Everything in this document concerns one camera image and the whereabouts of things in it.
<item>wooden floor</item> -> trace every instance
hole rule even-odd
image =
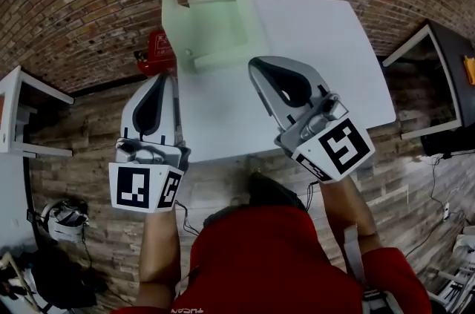
[[[391,85],[391,94],[401,92],[397,91],[397,82]],[[137,263],[144,217],[111,208],[108,163],[114,160],[122,109],[138,86],[127,85],[81,97],[70,108],[61,110],[57,118],[51,117],[54,126],[36,131],[31,138],[32,143],[74,151],[72,158],[39,157],[30,162],[36,211],[56,197],[73,196],[87,201],[91,226],[86,230],[86,243],[93,267],[103,275],[112,291],[128,301],[133,301],[137,292]],[[442,210],[439,203],[430,199],[433,187],[431,159],[421,156],[419,140],[400,140],[400,127],[397,121],[370,131],[376,154],[353,174],[353,178],[375,216],[384,243],[407,253],[442,219]],[[436,167],[434,191],[437,199],[443,202],[449,199],[451,211],[463,209],[470,219],[475,209],[474,162],[473,155],[443,160]],[[192,164],[177,198],[190,208],[191,224],[201,228],[208,215],[227,206],[233,198],[245,196],[244,177],[255,168],[297,192],[306,202],[307,185],[314,180],[313,176],[279,151]],[[309,213],[329,259],[343,267],[318,191]],[[178,210],[177,216],[181,225],[183,210]],[[427,288],[435,289],[438,284],[428,265],[444,266],[450,261],[453,268],[461,262],[450,260],[450,255],[463,223],[461,215],[452,215],[408,258]],[[182,268],[187,272],[194,237],[181,227],[179,230]],[[63,243],[61,247],[72,259],[88,264],[82,244]],[[98,306],[91,312],[108,312],[124,305],[107,292],[98,295]]]

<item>white table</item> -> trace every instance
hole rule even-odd
[[[19,106],[22,83],[27,83],[63,102],[74,103],[72,97],[24,73],[21,66],[15,68],[0,81],[0,97],[3,103],[0,104],[0,109],[3,106],[3,109],[0,111],[0,153],[15,154],[23,157],[35,157],[36,153],[53,156],[72,156],[73,152],[68,149],[48,148],[47,146],[22,142],[23,125],[27,122],[30,114],[36,113],[36,110],[33,108]]]
[[[365,128],[396,119],[378,60],[348,2],[254,3],[272,55],[313,66]],[[247,63],[199,74],[185,73],[179,65],[178,86],[190,162],[277,148],[278,125],[252,86]]]

